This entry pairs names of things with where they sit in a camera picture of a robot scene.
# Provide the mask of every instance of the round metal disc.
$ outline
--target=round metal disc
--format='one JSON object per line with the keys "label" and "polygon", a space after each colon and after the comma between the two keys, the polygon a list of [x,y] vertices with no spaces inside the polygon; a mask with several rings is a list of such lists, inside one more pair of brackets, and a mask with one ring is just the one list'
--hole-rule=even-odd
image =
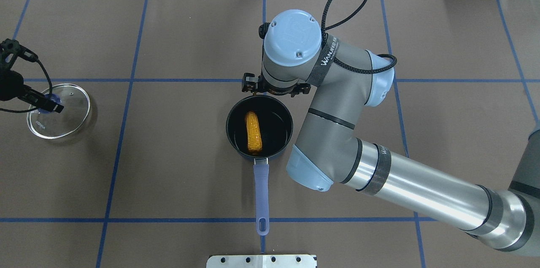
{"label": "round metal disc", "polygon": [[[59,103],[64,106],[62,112],[35,110],[27,114],[30,131],[45,139],[56,139],[77,131],[90,112],[90,98],[81,87],[59,84],[52,87],[52,92],[59,97]],[[46,89],[42,93],[48,94],[49,90]]]}

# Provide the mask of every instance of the white mounting plate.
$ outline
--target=white mounting plate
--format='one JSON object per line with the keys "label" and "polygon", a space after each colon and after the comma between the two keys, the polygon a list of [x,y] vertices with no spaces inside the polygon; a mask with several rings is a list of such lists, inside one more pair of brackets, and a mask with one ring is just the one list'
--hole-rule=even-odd
{"label": "white mounting plate", "polygon": [[212,256],[206,268],[317,268],[317,256],[309,254],[258,254]]}

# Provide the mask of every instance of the metal bracket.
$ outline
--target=metal bracket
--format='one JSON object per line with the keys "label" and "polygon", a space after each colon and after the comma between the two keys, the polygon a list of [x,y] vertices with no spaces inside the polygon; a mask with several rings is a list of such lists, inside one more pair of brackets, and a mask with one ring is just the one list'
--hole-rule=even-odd
{"label": "metal bracket", "polygon": [[212,256],[206,268],[316,268],[317,256],[310,254],[259,254],[245,256]]}

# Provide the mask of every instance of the power cord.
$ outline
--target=power cord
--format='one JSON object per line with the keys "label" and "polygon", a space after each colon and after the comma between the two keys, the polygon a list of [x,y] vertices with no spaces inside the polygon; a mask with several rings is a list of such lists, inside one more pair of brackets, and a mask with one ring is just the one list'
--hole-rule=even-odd
{"label": "power cord", "polygon": [[[322,12],[322,19],[321,19],[322,44],[321,44],[321,47],[324,47],[326,45],[326,41],[328,39],[328,33],[326,33],[326,31],[328,31],[328,30],[330,30],[330,29],[332,29],[334,27],[338,27],[338,26],[344,24],[345,22],[349,21],[354,16],[356,16],[356,14],[358,14],[358,12],[362,9],[362,7],[364,7],[364,5],[366,4],[366,2],[368,0],[363,0],[362,3],[359,5],[359,7],[355,11],[353,11],[352,14],[347,16],[347,18],[341,20],[340,22],[338,22],[336,24],[332,24],[332,25],[326,27],[326,16],[328,15],[328,10],[330,9],[330,4],[332,4],[332,1],[333,0],[328,0],[326,2],[326,5],[324,6],[324,11]],[[345,68],[346,70],[350,70],[351,72],[360,73],[360,74],[377,74],[377,73],[381,73],[381,72],[384,72],[386,70],[390,70],[397,63],[397,58],[395,56],[391,55],[391,54],[379,54],[377,56],[382,57],[382,58],[390,58],[390,59],[392,59],[392,62],[388,66],[385,66],[383,68],[378,68],[376,70],[362,70],[360,68],[355,68],[353,66],[349,66],[345,62],[342,62],[338,58],[335,58],[334,62],[336,64],[338,64],[339,66],[341,66],[342,68]]]}
{"label": "power cord", "polygon": [[[43,73],[45,74],[45,77],[47,78],[47,82],[49,83],[49,93],[47,94],[48,98],[50,99],[51,95],[52,95],[52,82],[51,82],[51,78],[49,77],[49,74],[47,73],[47,70],[45,69],[45,67],[43,66],[43,64],[41,63],[41,61],[39,61],[39,59],[36,61],[38,64],[39,64],[39,67],[41,68],[41,70],[43,71]],[[28,113],[28,112],[32,112],[32,111],[35,111],[39,108],[42,108],[43,106],[39,106],[39,107],[35,107],[35,108],[31,108],[29,110],[21,110],[21,111],[16,111],[16,110],[8,110],[7,108],[0,108],[0,111],[3,111],[3,112],[9,112],[9,113],[18,113],[18,114],[21,114],[21,113]]]}

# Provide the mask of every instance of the wire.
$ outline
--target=wire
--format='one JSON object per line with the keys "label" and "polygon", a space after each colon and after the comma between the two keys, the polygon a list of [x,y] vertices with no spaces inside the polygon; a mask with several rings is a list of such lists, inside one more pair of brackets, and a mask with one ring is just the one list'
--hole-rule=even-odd
{"label": "wire", "polygon": [[[358,12],[362,9],[362,7],[364,7],[364,5],[366,4],[366,2],[368,0],[363,0],[362,3],[359,5],[359,7],[353,11],[352,14],[350,14],[349,16],[347,16],[347,18],[341,20],[340,22],[336,23],[336,24],[332,24],[328,27],[326,27],[326,16],[328,15],[328,10],[330,9],[330,4],[332,4],[332,1],[333,0],[328,0],[326,2],[326,5],[324,6],[324,11],[322,12],[322,19],[321,19],[321,33],[322,33],[322,45],[321,47],[324,47],[326,45],[326,41],[328,39],[328,33],[326,33],[326,31],[334,28],[334,27],[338,27],[342,24],[344,24],[345,22],[349,21],[351,18],[353,18],[356,14],[358,14]],[[355,73],[360,73],[360,74],[377,74],[377,73],[382,73],[386,70],[390,70],[391,68],[393,68],[396,63],[397,63],[397,58],[391,54],[379,54],[378,55],[379,57],[382,57],[382,58],[390,58],[392,59],[392,62],[388,65],[388,66],[385,66],[383,68],[378,68],[376,70],[363,70],[363,69],[360,69],[360,68],[354,68],[352,66],[349,66],[348,64],[346,64],[345,62],[342,62],[341,60],[339,60],[338,58],[335,58],[334,59],[334,62],[336,64],[338,64],[339,66],[341,66],[342,68],[345,68],[346,70],[350,70],[351,72],[355,72]]]}
{"label": "wire", "polygon": [[[51,81],[51,78],[49,77],[49,74],[47,73],[47,70],[45,69],[45,67],[43,66],[43,64],[41,63],[41,61],[37,60],[37,63],[39,64],[39,66],[41,67],[41,70],[43,71],[43,73],[45,74],[45,77],[47,78],[47,82],[49,83],[49,93],[47,94],[48,95],[48,98],[51,97],[52,95],[52,81]],[[43,106],[39,106],[39,107],[34,107],[34,108],[31,108],[29,110],[21,110],[21,111],[17,111],[17,110],[8,110],[6,108],[0,108],[0,111],[3,111],[3,112],[9,112],[9,113],[18,113],[18,114],[21,114],[21,113],[28,113],[28,112],[32,112],[32,111],[35,111],[39,108],[42,108]]]}

